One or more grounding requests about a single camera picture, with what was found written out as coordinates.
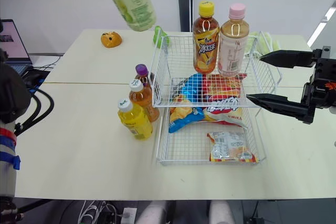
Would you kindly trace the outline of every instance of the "wire basket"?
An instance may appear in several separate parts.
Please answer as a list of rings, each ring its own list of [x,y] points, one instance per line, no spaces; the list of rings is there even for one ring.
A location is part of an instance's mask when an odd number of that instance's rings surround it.
[[[249,36],[247,45],[249,50],[245,52],[241,73],[246,73],[247,77],[242,80],[239,107],[258,107],[246,98],[247,94],[255,93],[275,93],[276,87],[281,80],[281,73],[275,79],[268,64],[259,60],[261,52],[258,48],[259,36]],[[220,101],[207,101],[206,95],[201,91],[199,99],[193,102],[174,101],[176,91],[196,71],[193,66],[193,38],[192,36],[162,36],[161,48],[155,47],[150,72],[154,72],[154,80],[151,82],[153,90],[154,107],[177,107],[177,106],[223,106]],[[211,74],[219,74],[217,67]],[[220,85],[227,86],[227,82],[232,78],[222,78]],[[225,104],[226,106],[237,106],[237,104]]]
[[[266,158],[264,145],[258,123],[262,123],[259,110],[249,111],[243,108],[243,116],[247,128],[228,126],[210,122],[191,123],[175,133],[168,133],[169,109],[165,110],[163,124],[160,127],[156,159],[163,165],[209,165],[209,164],[246,164],[255,165]],[[255,163],[240,161],[211,162],[209,155],[213,148],[211,140],[206,136],[209,132],[244,133],[248,149],[256,157]]]

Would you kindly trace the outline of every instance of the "blue chip bag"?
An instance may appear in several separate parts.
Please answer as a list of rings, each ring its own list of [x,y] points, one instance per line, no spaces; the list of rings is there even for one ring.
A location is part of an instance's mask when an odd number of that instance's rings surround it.
[[[184,80],[178,85],[173,100],[176,102],[198,102],[200,101],[200,91],[202,88],[202,74],[196,73]],[[185,125],[198,122],[204,119],[204,113],[201,107],[173,107],[170,108],[169,133],[174,133]]]

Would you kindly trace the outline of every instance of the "laptop screen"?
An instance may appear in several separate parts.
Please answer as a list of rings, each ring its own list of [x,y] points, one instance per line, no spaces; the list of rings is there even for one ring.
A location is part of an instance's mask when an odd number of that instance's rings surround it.
[[[8,54],[6,63],[31,63],[20,35],[11,19],[2,19],[3,31],[0,33],[0,48]]]

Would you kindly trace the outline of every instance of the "lower basket shelf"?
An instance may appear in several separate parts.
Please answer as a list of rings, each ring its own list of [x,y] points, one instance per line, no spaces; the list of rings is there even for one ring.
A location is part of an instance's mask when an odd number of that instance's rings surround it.
[[[260,109],[243,108],[246,129],[239,126],[198,122],[186,125],[175,133],[169,133],[170,113],[169,108],[167,108],[165,109],[163,123],[158,134],[159,140],[156,158],[163,165],[258,164],[266,158],[257,120],[259,112]],[[207,133],[222,131],[244,133],[247,147],[256,157],[256,162],[209,161],[213,143],[207,137]]]

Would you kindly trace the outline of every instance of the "chip bag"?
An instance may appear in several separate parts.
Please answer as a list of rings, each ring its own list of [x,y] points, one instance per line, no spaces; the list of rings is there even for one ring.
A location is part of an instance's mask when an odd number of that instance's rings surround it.
[[[235,77],[223,77],[219,74],[203,77],[203,100],[214,104],[204,108],[204,121],[246,127],[238,100],[242,88],[241,81],[246,76],[247,74],[240,73]]]
[[[191,103],[200,99],[203,76],[200,73],[190,76],[180,82],[174,90],[173,102]],[[204,119],[203,109],[200,107],[172,107],[170,108],[169,133],[174,133],[185,125]]]
[[[244,133],[210,132],[207,136],[214,144],[210,152],[211,162],[258,162],[247,146]]]

